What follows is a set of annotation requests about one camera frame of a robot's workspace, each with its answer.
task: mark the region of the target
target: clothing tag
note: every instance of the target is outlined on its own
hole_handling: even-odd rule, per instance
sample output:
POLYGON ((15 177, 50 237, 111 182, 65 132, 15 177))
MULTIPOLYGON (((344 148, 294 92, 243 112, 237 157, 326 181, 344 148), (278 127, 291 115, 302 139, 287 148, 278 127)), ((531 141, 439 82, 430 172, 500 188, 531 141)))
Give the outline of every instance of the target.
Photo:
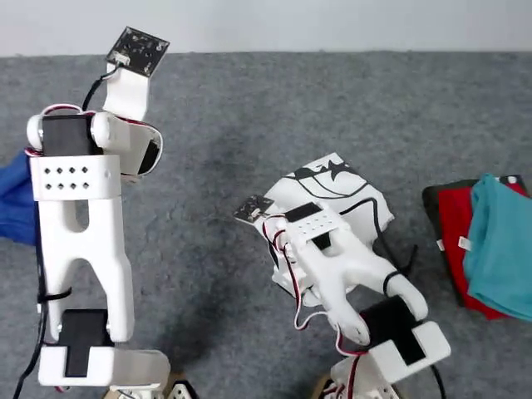
POLYGON ((460 237, 458 239, 458 246, 462 249, 465 249, 466 251, 471 251, 471 241, 468 240, 466 237, 460 237))

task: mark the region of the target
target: wire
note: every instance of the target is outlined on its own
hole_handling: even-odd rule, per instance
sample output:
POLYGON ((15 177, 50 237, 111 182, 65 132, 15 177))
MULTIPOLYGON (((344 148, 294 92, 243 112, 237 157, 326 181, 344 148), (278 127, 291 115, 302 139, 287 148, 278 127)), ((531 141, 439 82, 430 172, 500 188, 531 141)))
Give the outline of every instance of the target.
POLYGON ((301 298, 301 292, 299 290, 298 280, 296 279, 295 273, 292 269, 292 263, 290 262, 290 259, 288 258, 287 252, 286 252, 286 244, 284 245, 283 249, 283 256, 284 260, 286 261, 288 272, 290 273, 290 278, 292 279, 292 286, 293 286, 293 292, 296 297, 296 314, 293 317, 293 326, 296 330, 302 331, 308 327, 308 324, 310 321, 315 318, 316 316, 327 316, 327 312, 321 311, 321 312, 314 312, 310 314, 303 323, 299 324, 299 314, 301 313, 301 307, 302 307, 302 298, 301 298))
POLYGON ((351 357, 351 356, 361 356, 365 355, 367 353, 368 347, 361 347, 355 351, 346 351, 345 349, 342 349, 342 342, 343 342, 343 335, 342 330, 340 329, 340 325, 336 325, 336 342, 334 343, 334 347, 343 356, 351 357))
POLYGON ((440 388, 440 396, 441 399, 446 399, 446 388, 443 385, 443 380, 441 379, 440 370, 438 370, 438 367, 435 365, 431 365, 432 374, 434 374, 434 378, 436 379, 436 382, 438 384, 438 388, 440 388))
POLYGON ((96 90, 100 87, 101 83, 103 81, 106 81, 107 79, 111 78, 115 73, 121 68, 122 64, 118 63, 115 66, 115 69, 112 71, 109 71, 103 75, 101 75, 98 79, 92 83, 91 88, 89 89, 89 92, 85 96, 85 100, 83 101, 83 105, 81 106, 82 111, 86 111, 89 107, 89 103, 91 102, 92 97, 94 96, 94 93, 96 93, 96 90))
POLYGON ((134 397, 133 395, 130 395, 129 393, 125 393, 124 391, 122 391, 120 389, 117 392, 119 392, 121 395, 123 395, 123 396, 125 396, 125 397, 127 397, 129 399, 136 399, 136 397, 134 397))
MULTIPOLYGON (((40 240, 41 237, 41 228, 39 224, 39 208, 37 202, 35 203, 35 220, 37 223, 36 226, 36 256, 37 256, 37 280, 38 280, 38 298, 45 298, 47 293, 47 283, 44 274, 44 263, 42 262, 42 243, 40 240)), ((37 340, 35 342, 35 347, 33 348, 32 357, 30 362, 27 364, 26 370, 18 378, 17 387, 15 393, 13 394, 12 399, 18 399, 20 397, 22 387, 24 386, 24 381, 26 378, 33 372, 35 366, 37 365, 37 360, 41 354, 41 348, 44 344, 44 337, 47 329, 47 320, 48 320, 48 305, 46 301, 41 303, 41 316, 39 318, 39 324, 37 326, 37 340)))
POLYGON ((338 387, 338 390, 336 391, 336 398, 337 399, 340 397, 340 395, 342 395, 342 392, 343 392, 344 389, 346 389, 345 385, 341 385, 340 387, 338 387))
POLYGON ((349 379, 347 381, 347 399, 354 398, 355 374, 357 373, 358 362, 360 362, 360 356, 352 361, 351 372, 349 372, 349 379))
POLYGON ((51 106, 47 106, 44 110, 41 111, 41 115, 49 115, 52 112, 59 111, 59 110, 73 110, 81 112, 81 108, 79 106, 75 106, 74 104, 66 104, 66 103, 59 103, 59 104, 52 104, 51 106))
POLYGON ((349 208, 343 210, 340 212, 340 215, 347 214, 351 212, 352 210, 358 208, 359 206, 362 206, 364 204, 367 204, 368 202, 372 203, 373 206, 373 224, 375 225, 375 230, 377 231, 377 237, 381 240, 382 247, 384 248, 384 251, 386 252, 387 257, 390 259, 390 262, 392 262, 393 266, 401 272, 401 274, 408 275, 411 272, 412 265, 414 264, 417 256, 417 245, 414 245, 411 251, 410 258, 408 260, 408 263, 405 266, 401 266, 399 261, 397 260, 397 256, 393 253, 392 249, 388 245, 388 242, 384 238, 384 233, 381 230, 381 224, 379 223, 379 215, 378 215, 378 202, 373 197, 368 197, 366 199, 363 199, 362 201, 357 202, 356 204, 350 206, 349 208))
POLYGON ((68 391, 70 391, 70 387, 54 387, 56 389, 57 392, 59 393, 67 393, 68 391))
POLYGON ((32 374, 33 369, 35 368, 37 364, 37 360, 39 359, 39 356, 41 354, 41 347, 44 341, 44 334, 46 332, 47 319, 48 319, 48 307, 42 306, 41 316, 39 318, 39 324, 37 328, 37 340, 35 342, 35 347, 33 348, 32 357, 30 358, 30 362, 26 366, 26 370, 24 370, 24 372, 18 378, 17 388, 15 389, 15 393, 13 394, 13 399, 18 399, 20 397, 22 387, 24 386, 24 381, 30 374, 32 374))

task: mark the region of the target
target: white robot bracket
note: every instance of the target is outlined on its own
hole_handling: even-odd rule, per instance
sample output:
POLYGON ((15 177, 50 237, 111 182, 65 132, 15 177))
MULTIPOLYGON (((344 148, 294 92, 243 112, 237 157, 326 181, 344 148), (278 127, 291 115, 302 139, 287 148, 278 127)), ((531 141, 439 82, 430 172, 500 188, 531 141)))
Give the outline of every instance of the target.
POLYGON ((285 290, 297 297, 294 285, 300 292, 312 288, 334 329, 359 345, 371 344, 372 369, 383 381, 395 383, 451 354, 439 326, 425 321, 428 307, 421 293, 387 259, 363 244, 327 204, 280 209, 274 201, 255 195, 235 217, 252 224, 270 242, 277 257, 275 273, 287 276, 278 278, 285 290), (293 276, 295 284, 290 281, 293 276), (358 284, 388 299, 359 313, 346 298, 358 284), (406 343, 383 339, 400 329, 403 320, 411 329, 406 343))
POLYGON ((145 175, 160 159, 162 136, 141 120, 150 76, 168 44, 127 28, 107 56, 111 73, 106 75, 105 111, 57 104, 27 123, 46 282, 40 302, 46 302, 55 342, 41 348, 38 378, 44 386, 111 387, 127 389, 135 399, 162 398, 170 373, 168 358, 159 351, 114 345, 128 341, 135 325, 121 177, 145 175), (75 113, 52 115, 59 110, 75 113), (151 163, 146 163, 148 153, 151 163), (76 202, 81 200, 88 205, 86 227, 76 218, 76 202), (103 287, 106 309, 68 309, 81 259, 91 265, 103 287))

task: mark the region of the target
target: red and white wire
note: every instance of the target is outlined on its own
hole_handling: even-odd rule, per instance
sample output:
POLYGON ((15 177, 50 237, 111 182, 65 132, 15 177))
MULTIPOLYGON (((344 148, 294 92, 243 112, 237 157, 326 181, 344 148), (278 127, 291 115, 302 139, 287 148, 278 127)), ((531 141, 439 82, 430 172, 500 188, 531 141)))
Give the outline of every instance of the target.
POLYGON ((334 344, 336 350, 338 353, 340 353, 343 356, 352 357, 352 356, 361 356, 365 355, 367 351, 346 351, 345 349, 342 349, 342 342, 343 342, 343 335, 342 330, 340 329, 340 325, 337 324, 336 326, 336 342, 334 344))
POLYGON ((70 391, 70 387, 54 387, 56 389, 57 392, 59 393, 66 393, 68 391, 70 391))
POLYGON ((285 262, 287 264, 288 272, 290 273, 290 279, 292 280, 293 294, 294 294, 294 296, 296 298, 296 313, 295 313, 295 315, 293 317, 293 327, 296 330, 298 330, 298 331, 302 331, 302 330, 304 330, 305 328, 308 327, 308 324, 310 323, 310 321, 314 317, 319 316, 319 315, 327 316, 327 312, 321 311, 321 312, 312 313, 307 318, 305 318, 305 320, 301 324, 299 324, 299 314, 301 313, 301 308, 303 307, 303 299, 302 299, 302 296, 301 296, 301 289, 299 288, 298 280, 296 279, 296 275, 295 275, 295 273, 293 271, 293 268, 292 268, 293 262, 290 260, 290 258, 288 257, 288 254, 287 254, 287 245, 288 244, 285 243, 283 245, 283 247, 280 249, 279 240, 283 237, 283 234, 286 233, 286 230, 285 229, 280 229, 280 230, 275 232, 275 235, 273 236, 272 239, 270 239, 270 237, 269 237, 268 229, 266 227, 266 222, 268 222, 270 219, 274 219, 274 218, 286 218, 286 216, 284 214, 271 214, 268 217, 266 217, 266 219, 264 219, 263 225, 262 225, 263 236, 266 238, 266 240, 271 245, 273 245, 273 248, 275 249, 276 252, 281 252, 281 254, 283 255, 284 260, 285 260, 285 262))
POLYGON ((346 389, 346 386, 343 385, 343 384, 340 387, 338 387, 338 389, 336 390, 336 399, 341 397, 342 392, 343 392, 344 389, 346 389))
POLYGON ((76 106, 74 104, 66 104, 66 103, 59 103, 59 104, 52 104, 51 106, 47 106, 44 110, 41 111, 41 115, 48 115, 52 112, 59 111, 59 110, 73 110, 77 111, 78 113, 82 112, 82 109, 80 106, 76 106))
POLYGON ((357 372, 357 366, 360 362, 360 356, 356 359, 353 359, 352 365, 351 365, 351 371, 349 372, 349 378, 347 380, 347 399, 353 399, 354 398, 354 391, 355 391, 355 374, 357 372))
POLYGON ((299 314, 301 313, 301 308, 303 306, 303 299, 301 297, 301 291, 299 289, 298 280, 296 279, 296 275, 293 272, 292 263, 290 262, 290 259, 288 258, 287 251, 286 251, 286 244, 283 246, 283 249, 281 250, 284 256, 284 260, 286 261, 288 272, 290 273, 290 278, 292 279, 292 286, 293 286, 293 292, 296 297, 296 314, 293 317, 293 326, 296 330, 302 331, 305 328, 308 327, 308 324, 310 321, 319 315, 327 316, 327 312, 320 311, 320 312, 314 312, 310 314, 305 320, 299 324, 299 314))

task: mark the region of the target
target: white plastic part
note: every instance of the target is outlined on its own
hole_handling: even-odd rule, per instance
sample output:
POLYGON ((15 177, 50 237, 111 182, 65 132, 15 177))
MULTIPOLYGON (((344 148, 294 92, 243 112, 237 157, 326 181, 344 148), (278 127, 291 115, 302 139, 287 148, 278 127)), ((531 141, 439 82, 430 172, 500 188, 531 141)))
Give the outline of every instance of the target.
POLYGON ((42 115, 34 115, 27 120, 26 136, 35 150, 42 150, 42 115))
POLYGON ((32 157, 30 168, 36 201, 98 200, 121 194, 117 155, 32 157))
MULTIPOLYGON (((114 69, 113 64, 107 64, 108 72, 114 69)), ((107 97, 103 110, 142 121, 148 109, 150 79, 125 68, 119 68, 106 82, 107 97)))
MULTIPOLYGON (((124 249, 118 156, 43 156, 31 158, 30 166, 33 194, 39 202, 48 293, 67 291, 79 259, 85 259, 106 292, 111 339, 127 341, 135 319, 131 266, 124 249), (88 200, 86 229, 76 220, 74 200, 88 200)), ((50 333, 55 339, 68 299, 48 304, 50 333)))
MULTIPOLYGON (((325 204, 322 207, 324 209, 316 214, 287 224, 288 241, 299 267, 319 292, 333 327, 338 324, 343 335, 367 345, 370 341, 367 325, 347 301, 346 287, 361 284, 383 293, 384 279, 396 269, 364 245, 338 214, 325 204), (312 239, 324 233, 329 234, 331 247, 322 251, 312 239)), ((422 320, 428 314, 425 299, 404 276, 390 279, 387 293, 389 296, 400 295, 416 320, 422 320)))
POLYGON ((38 379, 43 386, 108 387, 111 390, 162 391, 170 374, 168 358, 159 351, 91 347, 86 377, 64 377, 67 347, 43 347, 38 379))
MULTIPOLYGON (((113 342, 127 341, 135 324, 131 265, 124 249, 121 197, 89 199, 89 225, 76 220, 74 201, 40 201, 41 240, 49 294, 67 291, 78 259, 85 259, 106 292, 109 334, 113 342)), ((50 333, 59 338, 58 326, 69 298, 51 301, 50 333)))
MULTIPOLYGON (((337 387, 347 387, 354 360, 355 357, 348 357, 332 367, 331 378, 337 387)), ((391 383, 379 372, 378 365, 368 355, 362 356, 358 361, 353 394, 356 399, 400 399, 391 383)), ((347 397, 347 389, 343 391, 343 397, 347 397)))
POLYGON ((97 112, 92 117, 91 134, 104 150, 127 152, 131 148, 130 124, 109 112, 97 112))
POLYGON ((391 384, 451 355, 451 347, 436 323, 423 323, 412 332, 426 357, 410 366, 405 364, 393 341, 386 341, 369 351, 381 374, 391 384))
POLYGON ((175 384, 167 399, 192 399, 188 388, 185 384, 175 384))

